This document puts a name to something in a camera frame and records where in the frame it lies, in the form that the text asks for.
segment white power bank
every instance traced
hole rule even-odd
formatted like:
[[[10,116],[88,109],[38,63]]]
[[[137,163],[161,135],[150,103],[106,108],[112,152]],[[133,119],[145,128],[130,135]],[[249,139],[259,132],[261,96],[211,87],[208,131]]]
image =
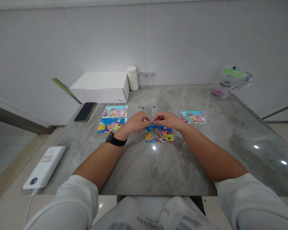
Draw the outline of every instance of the white power bank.
[[[64,146],[50,147],[40,162],[37,164],[22,188],[36,189],[45,187],[50,180],[56,166],[58,165],[65,149],[66,147]]]

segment person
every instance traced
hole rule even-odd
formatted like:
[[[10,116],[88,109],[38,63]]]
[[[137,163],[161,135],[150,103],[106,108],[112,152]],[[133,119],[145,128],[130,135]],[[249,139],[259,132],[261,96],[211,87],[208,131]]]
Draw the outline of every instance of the person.
[[[288,207],[228,152],[170,112],[157,113],[153,122],[181,133],[215,184],[220,205],[233,229],[288,229]],[[147,114],[139,112],[113,137],[118,143],[125,142],[129,134],[151,123]],[[98,212],[98,192],[122,148],[115,142],[103,143],[59,187],[56,197],[25,229],[218,229],[188,196],[126,196],[92,226]]]

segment black phone screen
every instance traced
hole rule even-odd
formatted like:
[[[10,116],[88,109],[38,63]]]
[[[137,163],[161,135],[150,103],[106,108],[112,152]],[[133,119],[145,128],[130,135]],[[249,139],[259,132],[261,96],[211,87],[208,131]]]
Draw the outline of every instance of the black phone screen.
[[[83,105],[80,112],[74,119],[74,121],[86,121],[91,114],[91,111],[95,105],[95,102],[87,102]]]

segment black watch strap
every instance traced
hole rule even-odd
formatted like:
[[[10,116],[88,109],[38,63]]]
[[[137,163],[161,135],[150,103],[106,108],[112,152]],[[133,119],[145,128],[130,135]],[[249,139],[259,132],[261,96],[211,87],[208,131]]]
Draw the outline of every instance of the black watch strap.
[[[116,139],[113,136],[113,132],[111,132],[107,136],[106,142],[109,142],[109,143],[111,143],[112,145],[115,145],[115,146],[124,146],[126,144],[127,140],[125,140],[125,141],[118,140],[118,139]]]

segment white sleeve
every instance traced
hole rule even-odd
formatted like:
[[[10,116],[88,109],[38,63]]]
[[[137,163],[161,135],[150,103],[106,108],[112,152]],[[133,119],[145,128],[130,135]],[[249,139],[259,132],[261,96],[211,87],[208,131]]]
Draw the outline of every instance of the white sleeve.
[[[24,229],[89,229],[97,212],[96,185],[79,175],[72,175]]]
[[[215,186],[233,229],[288,229],[288,207],[251,174],[217,182]]]

